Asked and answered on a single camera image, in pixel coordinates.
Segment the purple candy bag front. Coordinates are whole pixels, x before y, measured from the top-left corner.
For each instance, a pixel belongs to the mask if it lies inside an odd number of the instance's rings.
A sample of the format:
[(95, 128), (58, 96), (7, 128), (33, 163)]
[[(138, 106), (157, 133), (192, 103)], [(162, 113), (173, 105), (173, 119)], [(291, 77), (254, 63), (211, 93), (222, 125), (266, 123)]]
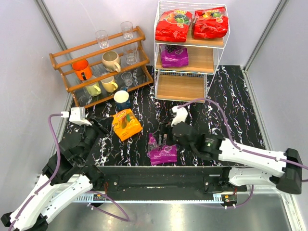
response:
[(150, 158), (152, 166), (164, 163), (175, 163), (178, 157), (177, 153), (178, 150), (176, 145), (159, 146), (153, 134), (149, 134), (147, 155)]

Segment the purple candy bag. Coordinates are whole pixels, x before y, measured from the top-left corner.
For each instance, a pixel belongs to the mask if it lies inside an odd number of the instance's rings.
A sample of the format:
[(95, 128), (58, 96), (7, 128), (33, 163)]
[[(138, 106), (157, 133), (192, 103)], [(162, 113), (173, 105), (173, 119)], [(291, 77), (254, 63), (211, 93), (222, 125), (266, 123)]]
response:
[(178, 45), (160, 45), (163, 68), (184, 67), (189, 65), (187, 48)]
[(178, 157), (177, 153), (178, 150), (176, 145), (159, 146), (153, 134), (149, 134), (147, 155), (150, 158), (152, 166), (164, 163), (175, 163)]

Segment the orange candy bag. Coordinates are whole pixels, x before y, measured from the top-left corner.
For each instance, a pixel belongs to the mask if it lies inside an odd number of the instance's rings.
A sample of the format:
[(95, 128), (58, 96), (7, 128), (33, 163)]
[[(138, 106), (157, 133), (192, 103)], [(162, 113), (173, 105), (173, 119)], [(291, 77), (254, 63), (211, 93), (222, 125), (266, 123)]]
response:
[(121, 141), (125, 141), (142, 131), (142, 126), (139, 120), (135, 117), (130, 108), (124, 109), (117, 114), (112, 115), (112, 117), (112, 129)]

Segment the purple candy bag back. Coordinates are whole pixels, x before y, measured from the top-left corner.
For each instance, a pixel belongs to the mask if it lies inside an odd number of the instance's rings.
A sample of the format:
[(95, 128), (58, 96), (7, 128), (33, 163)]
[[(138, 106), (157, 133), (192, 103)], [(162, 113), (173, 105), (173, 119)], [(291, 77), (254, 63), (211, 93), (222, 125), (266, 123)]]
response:
[(178, 45), (160, 45), (163, 68), (184, 67), (189, 65), (187, 48)]

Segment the red candy bag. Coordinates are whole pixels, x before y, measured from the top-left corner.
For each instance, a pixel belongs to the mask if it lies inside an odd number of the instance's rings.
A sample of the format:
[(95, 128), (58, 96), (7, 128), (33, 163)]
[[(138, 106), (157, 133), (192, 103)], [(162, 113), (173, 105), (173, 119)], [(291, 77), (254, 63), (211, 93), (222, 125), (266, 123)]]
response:
[(226, 7), (195, 11), (192, 30), (194, 39), (224, 37), (229, 30), (229, 18)]
[(164, 12), (155, 29), (155, 40), (164, 42), (186, 42), (192, 13), (174, 9)]

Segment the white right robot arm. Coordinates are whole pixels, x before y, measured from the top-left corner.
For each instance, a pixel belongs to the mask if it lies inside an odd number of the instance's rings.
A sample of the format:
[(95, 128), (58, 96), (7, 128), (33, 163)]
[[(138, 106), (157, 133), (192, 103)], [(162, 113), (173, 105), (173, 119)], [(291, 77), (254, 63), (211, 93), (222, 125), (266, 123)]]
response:
[(184, 122), (161, 123), (157, 132), (159, 140), (182, 146), (200, 159), (241, 164), (242, 167), (231, 167), (223, 177), (231, 185), (268, 185), (284, 193), (302, 193), (303, 166), (295, 149), (288, 148), (285, 152), (259, 149), (200, 133)]

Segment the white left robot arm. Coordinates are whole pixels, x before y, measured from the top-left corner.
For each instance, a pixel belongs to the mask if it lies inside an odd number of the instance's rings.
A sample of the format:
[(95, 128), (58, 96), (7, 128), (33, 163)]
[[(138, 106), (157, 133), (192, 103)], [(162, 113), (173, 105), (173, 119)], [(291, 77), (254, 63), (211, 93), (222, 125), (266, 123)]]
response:
[(111, 120), (85, 119), (78, 123), (84, 126), (83, 134), (69, 134), (58, 141), (48, 122), (56, 154), (48, 160), (22, 204), (1, 216), (1, 222), (10, 231), (45, 231), (64, 208), (85, 193), (109, 199), (108, 184), (115, 177), (105, 175), (95, 165), (86, 165), (85, 161), (96, 140), (110, 133)]

